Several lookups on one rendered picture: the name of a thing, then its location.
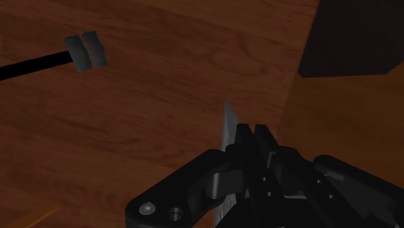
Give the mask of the black hammer with grey head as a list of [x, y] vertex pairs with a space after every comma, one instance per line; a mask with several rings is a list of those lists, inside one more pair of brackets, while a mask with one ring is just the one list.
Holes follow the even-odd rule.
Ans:
[[66, 51], [1, 66], [0, 81], [68, 63], [73, 63], [78, 72], [107, 65], [105, 48], [94, 30], [84, 32], [82, 36], [67, 36], [64, 38], [64, 44]]

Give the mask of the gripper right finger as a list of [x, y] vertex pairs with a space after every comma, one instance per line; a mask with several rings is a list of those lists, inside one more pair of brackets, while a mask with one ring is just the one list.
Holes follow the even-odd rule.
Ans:
[[330, 155], [304, 159], [280, 146], [269, 128], [254, 136], [282, 193], [301, 194], [322, 228], [404, 228], [404, 189]]

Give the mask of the grey knife blade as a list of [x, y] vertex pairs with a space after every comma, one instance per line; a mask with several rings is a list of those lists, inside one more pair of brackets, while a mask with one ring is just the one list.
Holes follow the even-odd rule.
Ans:
[[[224, 102], [223, 109], [223, 127], [221, 133], [221, 150], [224, 152], [226, 147], [234, 144], [236, 136], [236, 127], [239, 123], [238, 117], [234, 110], [231, 108], [228, 100]], [[226, 196], [225, 201], [215, 208], [214, 210], [214, 228], [225, 217], [225, 215], [236, 204], [236, 195], [231, 194]]]

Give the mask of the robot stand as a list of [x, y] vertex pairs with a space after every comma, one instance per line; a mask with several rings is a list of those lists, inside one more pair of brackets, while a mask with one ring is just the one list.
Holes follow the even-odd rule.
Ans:
[[404, 0], [320, 0], [303, 78], [387, 74], [404, 62]]

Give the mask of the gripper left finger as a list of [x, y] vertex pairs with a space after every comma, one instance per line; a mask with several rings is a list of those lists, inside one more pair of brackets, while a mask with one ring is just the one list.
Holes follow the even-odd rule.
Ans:
[[247, 182], [237, 147], [253, 138], [248, 124], [236, 128], [226, 152], [209, 149], [154, 186], [125, 208], [125, 228], [194, 228], [229, 194], [242, 194]]

